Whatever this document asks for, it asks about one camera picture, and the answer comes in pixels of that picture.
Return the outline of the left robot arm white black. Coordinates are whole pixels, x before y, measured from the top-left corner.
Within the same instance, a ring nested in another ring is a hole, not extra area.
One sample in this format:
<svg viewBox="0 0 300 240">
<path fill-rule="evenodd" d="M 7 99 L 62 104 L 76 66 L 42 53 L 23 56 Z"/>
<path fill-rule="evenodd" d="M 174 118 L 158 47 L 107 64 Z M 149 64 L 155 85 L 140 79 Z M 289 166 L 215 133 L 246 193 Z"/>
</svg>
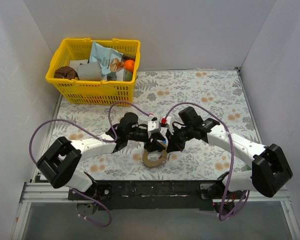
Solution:
<svg viewBox="0 0 300 240">
<path fill-rule="evenodd" d="M 148 113 L 148 122 L 139 124 L 138 116 L 126 113 L 106 133 L 81 140 L 59 137 L 36 162 L 36 167 L 53 188 L 69 187 L 79 191 L 85 200 L 96 196 L 95 181 L 87 173 L 77 170 L 81 160 L 112 154 L 125 148 L 128 141 L 143 142 L 148 152 L 163 151 L 161 122 Z"/>
</svg>

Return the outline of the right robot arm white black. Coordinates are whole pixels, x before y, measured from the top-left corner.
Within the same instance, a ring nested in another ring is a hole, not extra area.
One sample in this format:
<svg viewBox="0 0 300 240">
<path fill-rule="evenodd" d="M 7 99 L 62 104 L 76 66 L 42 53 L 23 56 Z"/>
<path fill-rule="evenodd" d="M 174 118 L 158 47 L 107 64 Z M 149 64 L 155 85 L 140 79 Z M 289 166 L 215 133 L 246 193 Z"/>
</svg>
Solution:
<svg viewBox="0 0 300 240">
<path fill-rule="evenodd" d="M 250 170 L 234 172 L 233 167 L 216 180 L 216 192 L 222 199 L 227 199 L 236 191 L 257 191 L 265 197 L 273 197 L 292 177 L 293 172 L 282 148 L 276 144 L 266 146 L 231 133 L 226 124 L 214 114 L 202 119 L 189 103 L 178 115 L 183 122 L 181 128 L 173 126 L 169 115 L 161 122 L 168 127 L 167 152 L 183 151 L 187 141 L 202 140 L 222 148 L 234 158 L 242 160 Z"/>
</svg>

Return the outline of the floral table mat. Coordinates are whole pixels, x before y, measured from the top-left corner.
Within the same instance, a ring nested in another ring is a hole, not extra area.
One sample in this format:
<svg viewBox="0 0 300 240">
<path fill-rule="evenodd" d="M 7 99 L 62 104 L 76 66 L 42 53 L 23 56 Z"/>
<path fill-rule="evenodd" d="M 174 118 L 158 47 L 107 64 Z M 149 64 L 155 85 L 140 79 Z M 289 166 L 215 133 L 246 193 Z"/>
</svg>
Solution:
<svg viewBox="0 0 300 240">
<path fill-rule="evenodd" d="M 228 71 L 140 71 L 135 82 L 134 106 L 73 104 L 62 99 L 51 134 L 69 140 L 97 136 L 116 124 L 127 112 L 134 112 L 140 123 L 145 113 L 157 117 L 169 114 L 180 123 L 179 111 L 193 103 L 196 112 L 207 119 L 216 115 L 232 133 L 258 142 L 259 135 L 250 114 L 242 84 L 235 70 Z M 130 141 L 125 148 L 113 154 L 104 154 L 81 161 L 77 169 L 96 180 L 214 180 L 233 167 L 241 172 L 247 169 L 239 158 L 220 147 L 193 139 L 183 151 L 168 154 L 161 165 L 148 168 L 143 164 L 144 145 Z"/>
</svg>

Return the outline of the green item in basket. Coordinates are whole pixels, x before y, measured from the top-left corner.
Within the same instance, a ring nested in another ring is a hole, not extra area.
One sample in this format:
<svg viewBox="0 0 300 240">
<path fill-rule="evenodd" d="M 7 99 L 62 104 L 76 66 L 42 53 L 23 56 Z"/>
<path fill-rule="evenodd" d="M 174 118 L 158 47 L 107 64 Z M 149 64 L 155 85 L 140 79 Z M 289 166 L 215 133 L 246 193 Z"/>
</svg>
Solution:
<svg viewBox="0 0 300 240">
<path fill-rule="evenodd" d="M 130 82 L 133 79 L 133 74 L 129 70 L 124 70 L 123 72 L 123 81 Z"/>
</svg>

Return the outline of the yellow plastic basket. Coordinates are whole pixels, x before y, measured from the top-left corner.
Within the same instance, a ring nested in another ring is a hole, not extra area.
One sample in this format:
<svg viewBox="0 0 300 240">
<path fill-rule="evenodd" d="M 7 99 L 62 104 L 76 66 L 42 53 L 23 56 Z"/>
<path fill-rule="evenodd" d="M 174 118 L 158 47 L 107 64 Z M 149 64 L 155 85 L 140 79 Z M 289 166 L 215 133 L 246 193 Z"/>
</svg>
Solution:
<svg viewBox="0 0 300 240">
<path fill-rule="evenodd" d="M 71 103 L 120 106 L 133 102 L 140 64 L 138 40 L 65 38 L 46 81 Z"/>
</svg>

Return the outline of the orange fruit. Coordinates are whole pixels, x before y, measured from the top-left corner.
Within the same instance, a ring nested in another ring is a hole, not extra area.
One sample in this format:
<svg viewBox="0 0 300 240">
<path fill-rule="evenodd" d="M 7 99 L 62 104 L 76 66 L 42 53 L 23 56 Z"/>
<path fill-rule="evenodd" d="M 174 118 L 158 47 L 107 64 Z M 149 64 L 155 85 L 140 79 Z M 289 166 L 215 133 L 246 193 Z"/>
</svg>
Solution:
<svg viewBox="0 0 300 240">
<path fill-rule="evenodd" d="M 132 59 L 128 59 L 123 63 L 123 66 L 127 71 L 133 73 L 135 69 L 135 61 Z"/>
</svg>

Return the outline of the green blue carton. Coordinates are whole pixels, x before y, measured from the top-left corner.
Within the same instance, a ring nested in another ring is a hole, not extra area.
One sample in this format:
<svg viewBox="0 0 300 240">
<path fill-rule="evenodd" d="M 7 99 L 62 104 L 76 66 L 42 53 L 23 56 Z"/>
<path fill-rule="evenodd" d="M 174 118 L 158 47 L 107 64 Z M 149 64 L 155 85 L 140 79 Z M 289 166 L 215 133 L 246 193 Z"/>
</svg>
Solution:
<svg viewBox="0 0 300 240">
<path fill-rule="evenodd" d="M 242 172 L 251 171 L 251 170 L 252 170 L 252 168 L 249 167 L 248 165 L 245 165 L 245 166 L 241 169 Z"/>
</svg>

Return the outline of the light blue snack bag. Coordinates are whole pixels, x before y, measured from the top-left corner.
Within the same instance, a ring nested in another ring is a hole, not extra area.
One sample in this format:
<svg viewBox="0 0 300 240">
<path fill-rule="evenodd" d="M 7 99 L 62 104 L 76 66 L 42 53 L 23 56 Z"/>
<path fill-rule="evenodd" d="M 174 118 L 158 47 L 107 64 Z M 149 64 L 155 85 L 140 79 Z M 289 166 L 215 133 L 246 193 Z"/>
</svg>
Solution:
<svg viewBox="0 0 300 240">
<path fill-rule="evenodd" d="M 111 72 L 116 72 L 123 67 L 123 54 L 117 50 L 104 47 L 94 41 L 92 43 L 89 63 L 98 62 L 103 75 L 108 75 Z"/>
</svg>

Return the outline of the grey paper cup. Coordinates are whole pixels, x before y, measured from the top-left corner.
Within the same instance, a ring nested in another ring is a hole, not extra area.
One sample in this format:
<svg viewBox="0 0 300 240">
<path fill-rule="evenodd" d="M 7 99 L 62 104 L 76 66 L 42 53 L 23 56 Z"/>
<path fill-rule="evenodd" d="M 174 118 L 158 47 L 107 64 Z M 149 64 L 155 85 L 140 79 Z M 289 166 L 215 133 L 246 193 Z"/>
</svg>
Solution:
<svg viewBox="0 0 300 240">
<path fill-rule="evenodd" d="M 77 67 L 77 75 L 81 81 L 101 81 L 102 68 L 98 62 L 83 64 Z"/>
</svg>

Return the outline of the white paper in basket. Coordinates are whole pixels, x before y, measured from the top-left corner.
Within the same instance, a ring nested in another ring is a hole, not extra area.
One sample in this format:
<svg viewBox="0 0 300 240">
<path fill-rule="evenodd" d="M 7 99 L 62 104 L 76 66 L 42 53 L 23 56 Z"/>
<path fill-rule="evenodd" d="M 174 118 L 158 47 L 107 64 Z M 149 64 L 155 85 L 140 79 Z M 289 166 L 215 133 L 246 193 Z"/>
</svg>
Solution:
<svg viewBox="0 0 300 240">
<path fill-rule="evenodd" d="M 88 64 L 89 60 L 88 59 L 81 59 L 81 60 L 70 60 L 69 61 L 69 67 L 76 70 L 78 68 L 78 66 L 80 65 L 85 65 Z"/>
</svg>

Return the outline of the brown round pastry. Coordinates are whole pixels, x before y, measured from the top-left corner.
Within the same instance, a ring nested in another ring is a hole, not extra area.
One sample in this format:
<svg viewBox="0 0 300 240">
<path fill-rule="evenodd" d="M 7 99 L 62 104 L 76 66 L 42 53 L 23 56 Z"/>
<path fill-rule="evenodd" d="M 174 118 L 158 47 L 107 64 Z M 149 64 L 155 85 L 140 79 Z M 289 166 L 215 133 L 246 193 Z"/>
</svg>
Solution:
<svg viewBox="0 0 300 240">
<path fill-rule="evenodd" d="M 58 68 L 55 72 L 53 77 L 55 79 L 68 79 L 73 80 L 78 77 L 78 74 L 75 69 L 70 66 L 63 66 Z"/>
</svg>

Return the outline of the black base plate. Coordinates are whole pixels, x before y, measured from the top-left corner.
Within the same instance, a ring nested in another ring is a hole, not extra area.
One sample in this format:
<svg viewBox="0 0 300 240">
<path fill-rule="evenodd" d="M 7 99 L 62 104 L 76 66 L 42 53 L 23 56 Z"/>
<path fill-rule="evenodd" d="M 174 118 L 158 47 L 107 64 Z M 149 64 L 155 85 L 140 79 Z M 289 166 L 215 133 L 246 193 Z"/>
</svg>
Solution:
<svg viewBox="0 0 300 240">
<path fill-rule="evenodd" d="M 213 180 L 98 180 L 84 194 L 109 210 L 198 209 L 213 211 L 223 192 Z"/>
</svg>

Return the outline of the aluminium frame rail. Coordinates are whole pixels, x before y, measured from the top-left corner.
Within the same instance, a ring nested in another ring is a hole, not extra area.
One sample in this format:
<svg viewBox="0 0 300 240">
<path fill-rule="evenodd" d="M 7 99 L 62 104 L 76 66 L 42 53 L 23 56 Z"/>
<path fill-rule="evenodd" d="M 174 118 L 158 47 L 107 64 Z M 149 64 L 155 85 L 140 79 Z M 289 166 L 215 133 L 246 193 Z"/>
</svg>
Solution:
<svg viewBox="0 0 300 240">
<path fill-rule="evenodd" d="M 20 204 L 23 203 L 72 203 L 68 199 L 69 188 L 61 187 L 54 189 L 47 182 L 25 183 L 22 189 Z M 267 198 L 256 191 L 251 191 L 248 197 L 249 202 L 280 202 L 284 216 L 294 240 L 300 240 L 300 229 L 292 208 L 291 198 L 287 189 L 280 190 L 272 198 Z"/>
</svg>

